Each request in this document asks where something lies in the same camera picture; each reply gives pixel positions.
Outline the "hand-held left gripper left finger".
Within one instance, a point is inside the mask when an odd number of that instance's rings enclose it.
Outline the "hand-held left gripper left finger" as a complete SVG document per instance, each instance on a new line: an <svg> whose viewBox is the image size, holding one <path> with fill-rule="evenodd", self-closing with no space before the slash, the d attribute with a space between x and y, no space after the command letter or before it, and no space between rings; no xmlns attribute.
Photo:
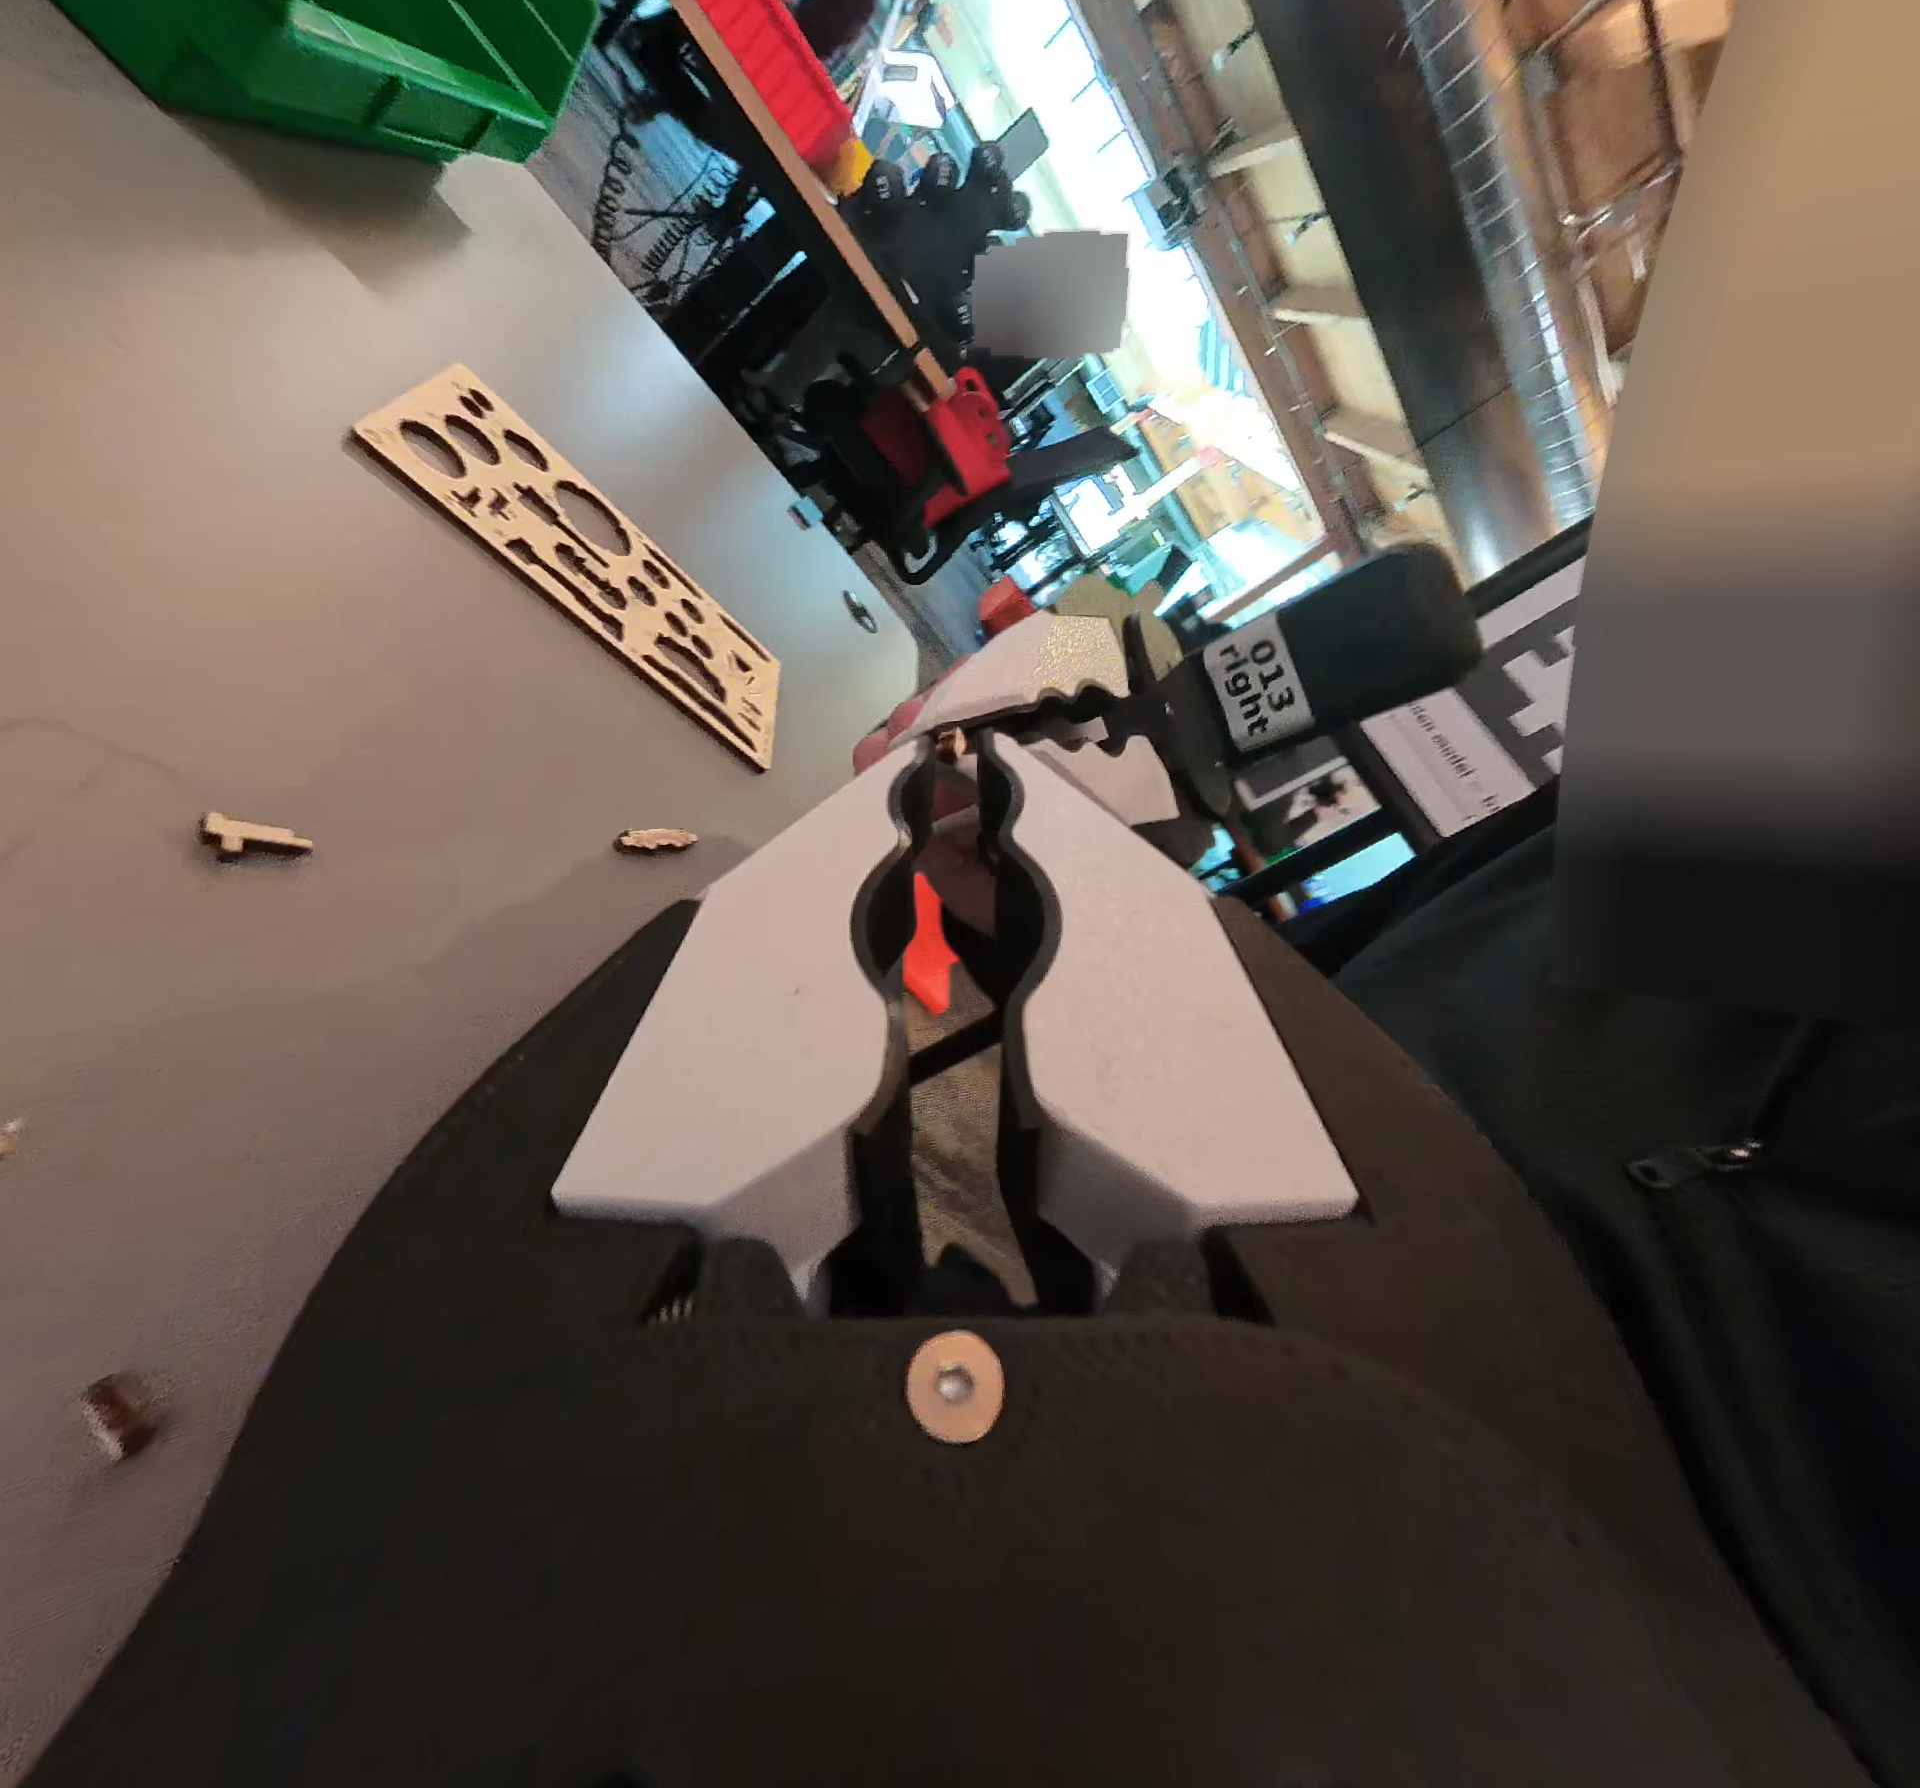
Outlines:
<svg viewBox="0 0 1920 1788"><path fill-rule="evenodd" d="M858 1226L852 1139L904 1062L924 743L904 741L698 898L551 1182L557 1213L774 1250L802 1302Z"/></svg>

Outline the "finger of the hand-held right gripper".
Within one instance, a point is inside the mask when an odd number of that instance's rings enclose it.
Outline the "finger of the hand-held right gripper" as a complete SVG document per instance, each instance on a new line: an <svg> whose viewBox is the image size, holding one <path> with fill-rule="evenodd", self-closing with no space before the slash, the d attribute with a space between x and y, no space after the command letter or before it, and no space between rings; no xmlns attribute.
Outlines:
<svg viewBox="0 0 1920 1788"><path fill-rule="evenodd" d="M1212 820L1179 794L1146 741L1118 751L1100 741L1037 741L1034 756L1183 868L1210 848Z"/></svg>
<svg viewBox="0 0 1920 1788"><path fill-rule="evenodd" d="M1153 656L1139 618L1029 616L995 635L933 686L919 734L995 734L1059 756L1128 756L1111 714L1150 686Z"/></svg>

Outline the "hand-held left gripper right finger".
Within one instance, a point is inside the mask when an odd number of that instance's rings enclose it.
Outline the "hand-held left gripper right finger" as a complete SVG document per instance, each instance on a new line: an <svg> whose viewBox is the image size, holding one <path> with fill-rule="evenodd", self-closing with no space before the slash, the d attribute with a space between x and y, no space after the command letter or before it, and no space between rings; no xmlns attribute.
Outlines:
<svg viewBox="0 0 1920 1788"><path fill-rule="evenodd" d="M1001 1016L995 1178L1039 1312L1150 1246L1358 1216L1358 1179L1212 893L1066 774L975 745Z"/></svg>

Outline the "thin wooden parts sheet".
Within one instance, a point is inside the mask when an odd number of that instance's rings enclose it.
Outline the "thin wooden parts sheet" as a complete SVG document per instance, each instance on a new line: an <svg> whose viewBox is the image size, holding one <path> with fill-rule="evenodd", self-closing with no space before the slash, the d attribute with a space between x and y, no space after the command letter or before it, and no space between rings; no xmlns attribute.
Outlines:
<svg viewBox="0 0 1920 1788"><path fill-rule="evenodd" d="M493 383L449 364L349 436L708 740L770 773L778 659Z"/></svg>

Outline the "person's right hand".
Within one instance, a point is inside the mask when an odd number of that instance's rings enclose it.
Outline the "person's right hand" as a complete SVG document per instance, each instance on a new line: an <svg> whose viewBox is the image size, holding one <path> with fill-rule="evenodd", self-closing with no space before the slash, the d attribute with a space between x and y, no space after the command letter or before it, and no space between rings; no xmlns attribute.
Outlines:
<svg viewBox="0 0 1920 1788"><path fill-rule="evenodd" d="M902 699L886 718L882 718L858 743L852 747L852 776L863 776L868 767L884 761L896 747L902 743L914 745L926 740L926 727L922 724L924 706L930 699L933 690L922 690L917 695Z"/></svg>

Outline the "white printed sign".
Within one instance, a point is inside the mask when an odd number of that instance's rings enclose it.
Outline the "white printed sign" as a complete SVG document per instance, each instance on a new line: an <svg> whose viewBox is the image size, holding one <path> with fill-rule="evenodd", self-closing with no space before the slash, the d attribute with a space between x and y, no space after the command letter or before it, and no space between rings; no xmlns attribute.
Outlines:
<svg viewBox="0 0 1920 1788"><path fill-rule="evenodd" d="M1582 557L1478 618L1475 669L1364 723L1380 761L1437 836L1521 803L1562 773Z"/></svg>

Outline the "red plastic fixture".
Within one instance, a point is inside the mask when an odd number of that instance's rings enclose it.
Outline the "red plastic fixture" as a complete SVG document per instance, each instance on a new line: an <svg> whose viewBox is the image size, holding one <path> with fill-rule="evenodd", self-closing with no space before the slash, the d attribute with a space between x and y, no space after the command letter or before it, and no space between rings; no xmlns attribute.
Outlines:
<svg viewBox="0 0 1920 1788"><path fill-rule="evenodd" d="M990 383L971 364L924 408L898 388L873 391L856 414L856 434L879 462L888 526L938 526L1010 473L1010 436Z"/></svg>

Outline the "red object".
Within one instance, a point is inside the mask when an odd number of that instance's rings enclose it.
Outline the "red object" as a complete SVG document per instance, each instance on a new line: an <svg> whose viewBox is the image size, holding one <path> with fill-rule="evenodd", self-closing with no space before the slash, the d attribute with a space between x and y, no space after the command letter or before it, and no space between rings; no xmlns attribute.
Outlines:
<svg viewBox="0 0 1920 1788"><path fill-rule="evenodd" d="M933 1016L952 1006L957 955L948 938L945 906L924 874L914 874L914 927L902 955L904 991Z"/></svg>

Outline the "long wooden workbench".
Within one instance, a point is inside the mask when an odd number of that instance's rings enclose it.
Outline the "long wooden workbench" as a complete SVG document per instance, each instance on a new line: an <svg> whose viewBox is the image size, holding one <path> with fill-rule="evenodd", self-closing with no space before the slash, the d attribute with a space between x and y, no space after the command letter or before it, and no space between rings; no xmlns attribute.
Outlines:
<svg viewBox="0 0 1920 1788"><path fill-rule="evenodd" d="M802 242L828 288L851 302L863 318L876 324L892 344L892 354L882 364L899 378L909 401L919 412L945 404L953 394L952 375L930 351L919 324L899 306L893 288L854 239L823 181L780 127L778 116L707 9L698 0L664 0L664 3L713 74L732 122L744 123L742 145L732 153L754 174L756 187Z"/></svg>

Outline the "red plastic bin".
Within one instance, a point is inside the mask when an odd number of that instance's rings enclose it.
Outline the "red plastic bin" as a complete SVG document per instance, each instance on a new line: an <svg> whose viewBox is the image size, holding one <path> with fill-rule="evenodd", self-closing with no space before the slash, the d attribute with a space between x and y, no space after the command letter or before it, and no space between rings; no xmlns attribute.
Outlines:
<svg viewBox="0 0 1920 1788"><path fill-rule="evenodd" d="M785 0L694 0L757 98L820 174L854 138L851 108Z"/></svg>

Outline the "spiral round air duct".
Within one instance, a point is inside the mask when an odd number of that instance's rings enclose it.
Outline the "spiral round air duct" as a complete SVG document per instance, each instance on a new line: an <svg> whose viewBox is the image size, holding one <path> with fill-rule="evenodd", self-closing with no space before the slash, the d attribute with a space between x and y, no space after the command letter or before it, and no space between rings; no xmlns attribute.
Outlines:
<svg viewBox="0 0 1920 1788"><path fill-rule="evenodd" d="M1612 406L1502 0L1248 0L1460 571L1596 508Z"/></svg>

